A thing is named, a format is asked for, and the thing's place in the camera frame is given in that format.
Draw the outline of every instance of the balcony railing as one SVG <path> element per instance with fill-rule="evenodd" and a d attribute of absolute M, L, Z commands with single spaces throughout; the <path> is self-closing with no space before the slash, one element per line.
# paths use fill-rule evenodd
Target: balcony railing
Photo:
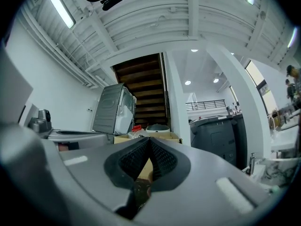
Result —
<path fill-rule="evenodd" d="M 186 103 L 187 111 L 198 111 L 198 110 L 206 110 L 206 109 L 214 109 L 226 107 L 225 100 L 211 100 L 211 101 L 203 101 L 203 102 L 193 102 Z"/>

